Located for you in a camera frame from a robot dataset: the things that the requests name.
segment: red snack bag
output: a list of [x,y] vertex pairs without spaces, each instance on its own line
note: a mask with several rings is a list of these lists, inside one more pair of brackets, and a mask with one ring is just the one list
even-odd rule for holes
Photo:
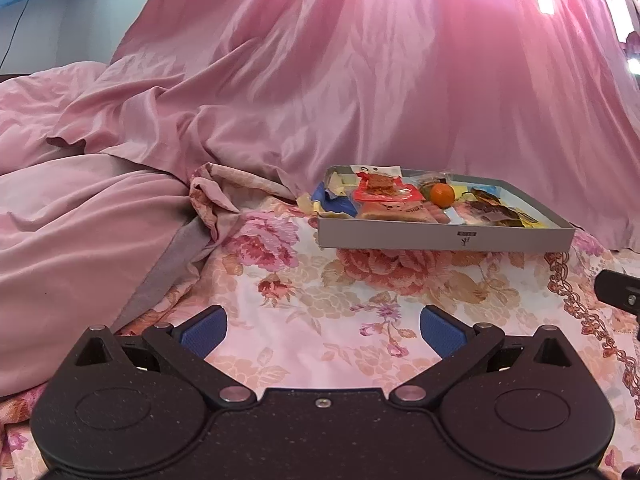
[[357,173],[358,188],[352,198],[358,202],[423,202],[417,187],[405,184],[399,176],[377,173]]

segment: wall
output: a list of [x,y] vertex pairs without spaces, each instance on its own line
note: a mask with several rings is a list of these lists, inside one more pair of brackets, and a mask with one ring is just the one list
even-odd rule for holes
[[[67,0],[29,1],[0,74],[32,73],[56,65],[58,34],[66,3]],[[18,2],[0,9],[0,61],[24,4]]]
[[[108,63],[146,0],[30,0],[0,74]],[[0,9],[0,60],[24,2]]]
[[108,63],[146,0],[68,0],[60,27],[57,62]]

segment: black cable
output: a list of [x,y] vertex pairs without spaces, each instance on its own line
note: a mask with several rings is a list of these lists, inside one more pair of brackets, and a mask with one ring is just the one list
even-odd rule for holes
[[18,17],[18,21],[15,22],[14,33],[11,35],[11,39],[9,40],[9,46],[6,48],[6,52],[4,53],[4,57],[2,58],[2,62],[0,62],[0,70],[2,70],[2,66],[4,65],[4,62],[6,61],[6,57],[9,55],[9,51],[11,50],[11,45],[14,42],[15,33],[18,30],[18,25],[20,25],[20,20],[24,16],[24,11],[27,10],[27,5],[29,5],[29,1],[28,0],[24,4],[24,8],[22,9],[22,12],[20,13],[20,16]]

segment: orange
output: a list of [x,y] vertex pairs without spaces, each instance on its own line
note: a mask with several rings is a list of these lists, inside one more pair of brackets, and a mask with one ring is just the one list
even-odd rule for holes
[[456,192],[449,184],[434,184],[429,195],[431,201],[438,207],[446,209],[456,200]]

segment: floral bedspread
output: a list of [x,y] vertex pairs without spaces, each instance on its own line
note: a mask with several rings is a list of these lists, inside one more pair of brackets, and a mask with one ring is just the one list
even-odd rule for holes
[[[215,217],[203,193],[192,198],[201,216],[210,208]],[[640,255],[613,255],[582,231],[569,253],[321,249],[316,219],[295,206],[267,198],[239,210],[224,244],[123,333],[140,333],[159,319],[179,324],[220,304],[228,334],[207,361],[260,396],[270,386],[389,392],[439,359],[419,335],[427,303],[507,334],[556,324],[616,414],[603,472],[619,479],[640,463],[638,326],[593,293],[602,269],[640,276]],[[27,421],[41,390],[0,404],[1,480],[32,480],[45,470]]]

